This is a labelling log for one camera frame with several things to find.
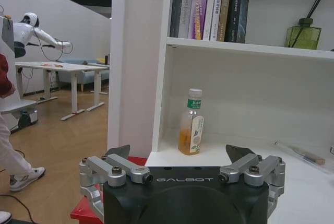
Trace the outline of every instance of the book spine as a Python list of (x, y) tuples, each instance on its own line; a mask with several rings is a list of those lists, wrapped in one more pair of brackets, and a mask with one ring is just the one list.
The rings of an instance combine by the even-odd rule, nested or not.
[(192, 0), (188, 38), (201, 40), (207, 0)]
[(229, 4), (230, 0), (221, 1), (217, 41), (225, 40), (226, 24), (228, 22)]
[(239, 24), (236, 38), (237, 43), (245, 43), (246, 41), (248, 2), (249, 0), (241, 0)]
[(179, 38), (188, 38), (191, 9), (192, 9), (192, 0), (182, 0), (180, 26), (178, 29)]
[(181, 1), (173, 0), (172, 14), (171, 14), (171, 26), (170, 26), (170, 37), (178, 36), (178, 27), (180, 25), (180, 14), (181, 14)]
[(221, 0), (214, 0), (210, 41), (217, 40)]
[(207, 0), (207, 10), (205, 13), (203, 40), (210, 40), (213, 4), (214, 0)]
[(230, 0), (229, 22), (226, 30), (225, 39), (228, 42), (236, 42), (239, 25), (241, 0)]

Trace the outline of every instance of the white sneaker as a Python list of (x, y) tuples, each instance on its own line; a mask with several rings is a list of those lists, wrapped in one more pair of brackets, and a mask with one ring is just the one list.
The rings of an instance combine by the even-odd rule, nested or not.
[(0, 211), (0, 224), (7, 224), (11, 221), (11, 214)]
[(28, 186), (30, 183), (43, 177), (45, 168), (33, 168), (30, 173), (23, 176), (10, 176), (10, 190), (17, 192)]

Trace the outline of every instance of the bottle label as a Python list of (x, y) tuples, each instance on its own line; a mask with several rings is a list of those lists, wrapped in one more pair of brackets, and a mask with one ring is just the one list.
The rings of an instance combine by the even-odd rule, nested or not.
[(199, 151), (200, 141), (202, 139), (203, 123), (204, 123), (203, 116), (197, 116), (193, 118), (192, 138), (190, 141), (190, 153)]
[(191, 100), (188, 99), (188, 108), (191, 109), (200, 109), (200, 105), (202, 104), (201, 100)]

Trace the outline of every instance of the white pants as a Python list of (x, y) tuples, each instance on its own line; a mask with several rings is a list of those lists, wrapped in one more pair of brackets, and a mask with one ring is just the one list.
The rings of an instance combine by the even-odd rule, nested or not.
[(0, 165), (10, 175), (25, 175), (31, 172), (31, 165), (16, 152), (9, 143), (10, 131), (0, 115)]

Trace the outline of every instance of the sofa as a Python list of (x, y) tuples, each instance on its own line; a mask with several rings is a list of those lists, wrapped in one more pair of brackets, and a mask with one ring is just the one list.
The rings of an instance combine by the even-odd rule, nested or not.
[[(62, 60), (59, 60), (58, 62), (81, 65), (85, 61), (87, 63), (96, 63), (97, 62), (97, 60), (95, 60), (95, 59), (91, 59), (91, 60), (83, 60), (83, 59), (68, 59), (68, 60), (65, 60), (65, 59), (62, 59)], [(58, 76), (59, 76), (59, 81), (60, 82), (71, 83), (71, 73), (59, 72)], [(81, 85), (81, 92), (83, 92), (85, 84), (89, 84), (89, 83), (94, 82), (94, 71), (81, 71), (78, 74), (77, 77), (78, 77), (78, 84)], [(101, 79), (102, 80), (109, 79), (109, 70), (101, 71)]]

